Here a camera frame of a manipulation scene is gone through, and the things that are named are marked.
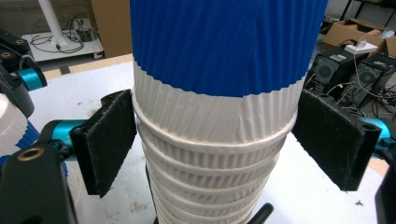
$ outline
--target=blue ridged texture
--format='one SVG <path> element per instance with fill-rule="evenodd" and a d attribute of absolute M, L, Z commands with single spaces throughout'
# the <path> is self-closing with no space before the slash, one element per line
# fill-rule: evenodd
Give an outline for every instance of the blue ridged texture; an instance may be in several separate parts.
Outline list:
<path fill-rule="evenodd" d="M 327 2 L 131 0 L 134 59 L 183 91 L 277 91 L 304 76 Z"/>
<path fill-rule="evenodd" d="M 28 121 L 25 134 L 15 146 L 20 149 L 30 147 L 35 141 L 37 141 L 39 136 L 40 133 L 37 131 L 35 126 L 33 126 L 33 124 Z"/>

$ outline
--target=white cylindrical object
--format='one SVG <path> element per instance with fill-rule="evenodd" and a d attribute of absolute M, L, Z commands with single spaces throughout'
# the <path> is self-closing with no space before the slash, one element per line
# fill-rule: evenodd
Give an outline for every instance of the white cylindrical object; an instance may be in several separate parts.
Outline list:
<path fill-rule="evenodd" d="M 56 18 L 55 12 L 53 10 L 50 0 L 38 0 L 38 3 L 43 10 L 44 16 L 46 17 L 47 24 L 49 25 L 50 31 L 52 32 L 51 43 L 53 45 L 66 46 L 67 42 L 64 39 L 64 34 L 62 33 L 61 25 L 59 25 L 58 19 Z"/>
<path fill-rule="evenodd" d="M 20 150 L 16 145 L 28 125 L 26 117 L 4 94 L 0 94 L 0 156 Z"/>

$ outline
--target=workbench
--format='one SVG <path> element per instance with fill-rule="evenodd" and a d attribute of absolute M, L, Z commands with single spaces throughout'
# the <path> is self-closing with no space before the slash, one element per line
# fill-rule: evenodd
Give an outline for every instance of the workbench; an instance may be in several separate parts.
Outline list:
<path fill-rule="evenodd" d="M 100 99 L 134 85 L 132 55 L 70 67 L 71 74 L 47 72 L 48 87 L 32 91 L 35 112 L 30 121 L 39 131 L 54 119 L 87 119 Z M 69 188 L 80 224 L 151 224 L 156 217 L 138 135 L 112 189 L 103 198 L 89 196 L 76 161 L 68 161 Z M 264 203 L 275 211 L 266 223 L 376 223 L 375 193 L 386 169 L 376 163 L 364 174 L 358 191 L 341 191 L 304 151 L 292 133 L 253 213 Z"/>

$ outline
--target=white paper cup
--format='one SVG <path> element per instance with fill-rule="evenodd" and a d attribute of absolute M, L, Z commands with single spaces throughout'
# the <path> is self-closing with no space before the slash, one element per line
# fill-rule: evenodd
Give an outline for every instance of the white paper cup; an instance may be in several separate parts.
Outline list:
<path fill-rule="evenodd" d="M 159 183 L 155 176 L 152 179 L 154 183 Z M 155 189 L 162 195 L 162 199 L 171 203 L 172 206 L 176 206 L 188 213 L 205 217 L 220 217 L 239 211 L 243 207 L 257 202 L 262 194 L 262 188 L 258 187 L 257 190 L 254 190 L 246 197 L 230 203 L 205 204 L 184 199 L 162 185 L 155 184 L 155 186 Z"/>
<path fill-rule="evenodd" d="M 259 176 L 263 176 L 263 174 L 269 175 L 275 167 L 278 158 L 278 151 L 274 151 L 271 157 L 248 166 L 234 169 L 207 169 L 168 158 L 154 145 L 147 142 L 145 135 L 141 134 L 141 137 L 143 149 L 149 162 L 155 163 L 156 166 L 174 179 L 199 188 L 225 189 L 243 185 Z"/>
<path fill-rule="evenodd" d="M 232 188 L 226 189 L 205 189 L 198 188 L 186 183 L 180 182 L 168 175 L 164 171 L 161 171 L 155 163 L 147 163 L 148 172 L 152 178 L 157 181 L 158 186 L 163 186 L 177 193 L 180 197 L 196 202 L 196 203 L 230 203 L 241 198 L 248 196 L 251 192 L 256 189 L 263 188 L 269 178 L 269 175 L 264 174 L 259 176 L 250 182 L 243 185 L 239 185 Z"/>
<path fill-rule="evenodd" d="M 277 91 L 244 97 L 210 96 L 163 84 L 134 63 L 134 107 L 177 137 L 240 144 L 263 139 L 287 125 L 297 109 L 303 84 L 304 76 Z"/>
<path fill-rule="evenodd" d="M 283 147 L 287 131 L 289 131 L 288 128 L 290 127 L 287 126 L 285 127 L 285 130 L 281 130 L 278 133 L 273 134 L 273 136 L 276 136 L 276 139 L 279 139 L 276 142 L 272 142 L 272 139 L 268 138 L 268 142 L 257 141 L 256 144 L 252 143 L 249 147 L 245 148 L 240 148 L 238 145 L 232 144 L 228 145 L 229 148 L 224 148 L 224 153 L 216 153 L 210 152 L 209 150 L 206 152 L 203 152 L 202 150 L 194 150 L 194 148 L 191 147 L 177 147 L 172 145 L 173 141 L 168 143 L 163 141 L 161 136 L 159 137 L 155 133 L 150 132 L 150 127 L 148 127 L 148 125 L 152 124 L 146 124 L 139 119 L 137 125 L 140 135 L 144 136 L 145 142 L 150 142 L 155 146 L 155 148 L 158 148 L 162 154 L 165 154 L 173 160 L 180 161 L 194 167 L 209 169 L 233 169 L 268 161 L 268 158 L 273 158 L 274 155 Z M 179 142 L 188 142 L 183 139 L 176 139 L 170 134 L 167 134 L 166 138 L 175 139 Z M 251 151 L 250 147 L 255 147 L 256 150 Z"/>
<path fill-rule="evenodd" d="M 161 212 L 164 213 L 166 217 L 172 219 L 174 223 L 242 223 L 241 220 L 246 220 L 256 205 L 256 202 L 248 203 L 233 213 L 223 216 L 199 216 L 180 209 L 179 207 L 174 206 L 173 204 L 166 201 L 166 199 L 162 196 L 162 192 L 156 189 L 155 184 L 152 186 L 152 188 L 153 196 L 156 202 L 160 204 L 159 210 L 161 210 Z"/>

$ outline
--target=cable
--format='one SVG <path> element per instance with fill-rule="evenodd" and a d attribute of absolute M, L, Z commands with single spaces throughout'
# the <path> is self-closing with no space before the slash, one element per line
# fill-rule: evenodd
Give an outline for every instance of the cable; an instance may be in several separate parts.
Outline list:
<path fill-rule="evenodd" d="M 312 77 L 310 77 L 310 78 L 305 82 L 304 87 L 306 87 L 306 85 L 308 85 L 308 83 L 309 83 L 310 81 L 312 81 L 312 78 L 314 78 L 316 75 L 317 75 L 317 74 L 314 73 L 314 75 L 312 75 Z"/>
<path fill-rule="evenodd" d="M 363 36 L 358 40 L 358 45 L 359 45 L 359 43 L 361 42 L 361 40 L 362 40 L 365 36 L 366 36 L 366 35 L 363 35 Z M 357 78 L 357 80 L 358 80 L 358 84 L 359 84 L 359 86 L 361 87 L 361 89 L 362 89 L 363 91 L 367 92 L 368 94 L 370 94 L 370 95 L 372 95 L 372 96 L 374 96 L 374 97 L 379 97 L 379 98 L 383 98 L 383 99 L 395 99 L 395 98 L 396 98 L 396 97 L 390 97 L 390 98 L 388 98 L 388 97 L 383 97 L 383 96 L 380 96 L 380 95 L 375 95 L 375 94 L 371 93 L 370 91 L 367 91 L 366 89 L 363 88 L 363 86 L 361 85 L 361 78 L 360 78 L 360 76 L 359 76 L 358 66 L 357 66 L 357 64 L 356 64 L 356 50 L 355 50 L 355 53 L 353 53 L 353 63 L 355 64 L 356 78 Z"/>
<path fill-rule="evenodd" d="M 356 89 L 356 87 L 351 86 L 350 88 L 348 88 L 345 93 L 341 96 L 341 98 L 335 103 L 336 105 L 340 104 L 340 102 L 344 99 L 344 97 L 346 97 L 347 93 L 352 90 L 352 89 Z"/>
<path fill-rule="evenodd" d="M 30 56 L 29 54 L 22 55 L 21 60 L 20 60 L 20 70 L 23 69 L 23 64 L 27 58 L 30 58 L 35 63 L 35 59 L 32 56 Z"/>
<path fill-rule="evenodd" d="M 376 103 L 376 100 L 372 101 L 372 111 L 374 116 L 378 118 L 378 104 Z"/>
<path fill-rule="evenodd" d="M 345 82 L 345 83 L 340 83 L 338 85 L 333 86 L 331 89 L 329 89 L 326 93 L 326 95 L 329 95 L 330 92 L 332 92 L 335 88 L 339 87 L 339 88 L 343 88 L 343 85 L 349 85 L 349 84 L 353 84 L 355 83 L 355 81 L 350 81 L 350 82 Z"/>
<path fill-rule="evenodd" d="M 354 39 L 346 39 L 346 40 L 342 41 L 341 43 L 339 43 L 339 44 L 337 45 L 337 47 L 340 47 L 342 44 L 344 44 L 344 43 L 347 42 L 347 41 L 352 42 L 354 45 L 356 45 L 356 44 L 358 43 L 358 42 L 357 42 L 356 40 L 354 40 Z"/>
<path fill-rule="evenodd" d="M 84 48 L 84 44 L 82 43 L 81 40 L 78 39 L 78 37 L 76 36 L 75 33 L 72 33 L 72 25 L 73 25 L 73 21 L 76 21 L 78 23 L 78 27 L 82 26 L 82 24 L 78 21 L 78 18 L 75 16 L 72 20 L 69 20 L 66 24 L 66 26 L 62 29 L 62 33 L 63 35 L 65 35 L 70 41 L 79 44 L 79 46 L 75 47 L 74 49 L 62 49 L 62 46 L 60 45 L 56 45 L 56 49 L 57 50 L 47 50 L 47 49 L 42 49 L 39 48 L 39 45 L 45 44 L 49 41 L 51 41 L 51 39 L 53 38 L 53 36 L 43 36 L 43 37 L 39 37 L 39 35 L 36 35 L 32 38 L 32 40 L 30 41 L 30 45 L 35 47 L 35 49 L 38 49 L 40 51 L 43 52 L 47 52 L 47 53 L 64 53 L 64 54 L 71 54 L 71 53 L 75 53 L 81 49 Z M 68 32 L 64 32 L 64 29 L 67 28 L 67 26 L 69 26 L 69 31 Z"/>

